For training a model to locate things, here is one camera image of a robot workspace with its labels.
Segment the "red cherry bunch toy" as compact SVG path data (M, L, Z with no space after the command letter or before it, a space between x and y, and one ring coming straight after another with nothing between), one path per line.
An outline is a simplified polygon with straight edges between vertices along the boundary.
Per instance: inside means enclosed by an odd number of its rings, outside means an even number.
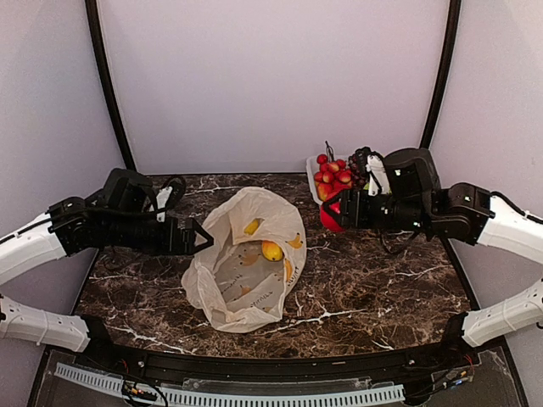
M317 156L317 162L319 164L327 163L328 167L327 174L319 174L322 177L322 181L333 181L334 191L352 188L353 182L350 170L347 168L347 162L344 159L336 157L333 147L328 141L325 141L325 152Z

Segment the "purple toy grapes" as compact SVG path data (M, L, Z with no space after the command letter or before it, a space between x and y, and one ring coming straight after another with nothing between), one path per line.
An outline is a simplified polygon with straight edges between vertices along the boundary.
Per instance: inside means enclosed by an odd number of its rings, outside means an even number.
M363 188L367 183L367 179L365 177L365 171L362 170L358 165L355 153L349 156L348 167L351 173L351 180L353 182L353 186Z

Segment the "banana print plastic bag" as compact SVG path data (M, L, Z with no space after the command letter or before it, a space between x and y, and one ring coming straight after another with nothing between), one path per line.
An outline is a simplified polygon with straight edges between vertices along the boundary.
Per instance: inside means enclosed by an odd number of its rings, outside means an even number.
M253 219L260 219L260 226L245 235ZM195 254L182 276L188 302L221 332L247 333L280 321L307 257L298 209L265 188L245 187L213 209L203 228L214 245ZM263 241L278 244L283 259L266 260Z

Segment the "yellow orange toy mango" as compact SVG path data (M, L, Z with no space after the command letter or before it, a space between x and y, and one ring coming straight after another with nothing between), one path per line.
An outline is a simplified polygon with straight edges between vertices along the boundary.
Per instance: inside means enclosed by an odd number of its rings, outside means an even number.
M263 241L261 251L264 258L271 262L278 262L283 259L283 250L281 247L272 241Z

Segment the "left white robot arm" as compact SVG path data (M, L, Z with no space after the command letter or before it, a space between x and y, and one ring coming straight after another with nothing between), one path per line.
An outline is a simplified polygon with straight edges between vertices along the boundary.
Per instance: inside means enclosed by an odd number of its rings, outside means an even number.
M184 227L168 211L183 197L182 178L159 191L135 170L113 169L104 186L87 198L62 200L1 239L1 282L37 266L89 248L131 248L145 254L194 255L213 237L193 218ZM1 297L1 337L43 343L83 353L102 370L120 362L101 319L61 315Z

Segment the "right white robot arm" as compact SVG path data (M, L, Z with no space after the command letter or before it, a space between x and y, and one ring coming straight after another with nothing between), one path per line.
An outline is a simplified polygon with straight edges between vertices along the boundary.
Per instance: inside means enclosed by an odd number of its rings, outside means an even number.
M386 156L360 148L356 168L368 189L344 189L322 202L321 222L330 231L348 228L412 231L415 236L456 239L542 261L542 219L520 209L501 192L466 182L440 185L426 148L403 148ZM485 309L452 316L433 360L452 367L488 341L542 322L542 282Z

